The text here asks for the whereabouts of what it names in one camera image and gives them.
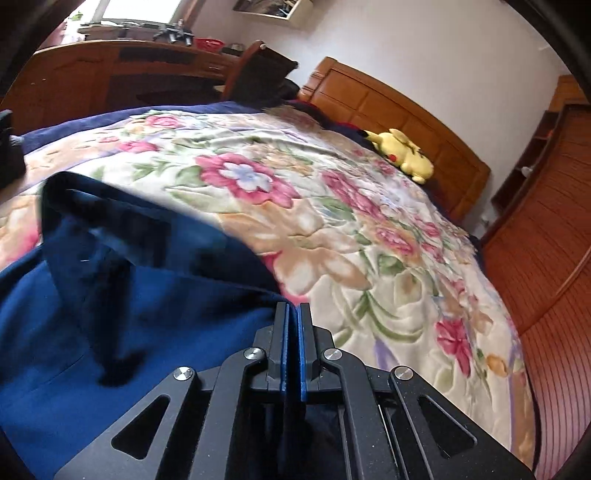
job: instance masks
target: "blue garment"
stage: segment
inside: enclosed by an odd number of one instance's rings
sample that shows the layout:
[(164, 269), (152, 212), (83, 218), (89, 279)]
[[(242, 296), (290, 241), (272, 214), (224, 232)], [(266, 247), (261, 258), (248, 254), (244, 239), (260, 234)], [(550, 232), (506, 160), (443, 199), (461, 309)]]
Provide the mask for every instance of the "blue garment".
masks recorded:
[(270, 325), (278, 286), (244, 244), (63, 172), (44, 242), (0, 274), (0, 426), (39, 480), (176, 367), (220, 365)]

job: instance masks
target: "wooden desk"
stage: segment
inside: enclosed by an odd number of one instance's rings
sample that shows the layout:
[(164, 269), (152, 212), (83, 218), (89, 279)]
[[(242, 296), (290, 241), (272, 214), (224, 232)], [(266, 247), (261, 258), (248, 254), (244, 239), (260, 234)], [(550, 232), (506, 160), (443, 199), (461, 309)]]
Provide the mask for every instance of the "wooden desk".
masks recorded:
[[(14, 112), (15, 133), (23, 134), (138, 106), (113, 108), (108, 102), (110, 90), (120, 89), (124, 76), (195, 77), (223, 83), (235, 62), (236, 57), (195, 47), (138, 40), (95, 40), (48, 48), (31, 57), (0, 110)], [(156, 84), (154, 89), (163, 88)]]

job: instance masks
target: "wooden headboard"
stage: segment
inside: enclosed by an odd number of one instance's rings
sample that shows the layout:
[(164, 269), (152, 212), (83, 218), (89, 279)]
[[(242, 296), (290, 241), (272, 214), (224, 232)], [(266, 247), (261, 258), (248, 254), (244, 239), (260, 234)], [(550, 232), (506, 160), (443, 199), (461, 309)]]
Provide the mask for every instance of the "wooden headboard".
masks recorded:
[(326, 57), (300, 90), (335, 122), (375, 133), (403, 131), (435, 165), (425, 187), (460, 222), (484, 189), (490, 168), (448, 127), (411, 99), (369, 75)]

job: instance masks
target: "blanket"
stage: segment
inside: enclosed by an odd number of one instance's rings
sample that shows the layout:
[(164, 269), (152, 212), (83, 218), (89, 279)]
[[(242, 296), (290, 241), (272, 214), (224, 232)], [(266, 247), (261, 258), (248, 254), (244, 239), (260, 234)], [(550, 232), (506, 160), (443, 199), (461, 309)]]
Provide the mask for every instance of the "blanket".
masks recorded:
[(281, 293), (367, 365), (404, 364), (531, 466), (534, 414), (517, 332), (466, 232), (377, 154), (292, 107), (147, 111), (27, 155), (0, 210), (0, 266), (40, 241), (38, 183), (72, 171), (241, 239)]

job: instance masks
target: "red bowl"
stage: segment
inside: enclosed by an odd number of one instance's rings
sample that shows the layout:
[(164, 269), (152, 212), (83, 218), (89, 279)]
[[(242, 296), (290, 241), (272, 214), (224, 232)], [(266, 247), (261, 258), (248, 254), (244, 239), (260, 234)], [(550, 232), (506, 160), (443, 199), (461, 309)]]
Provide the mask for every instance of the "red bowl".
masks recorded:
[(212, 53), (217, 53), (225, 45), (223, 41), (215, 40), (214, 38), (195, 38), (193, 43), (199, 50), (210, 51)]

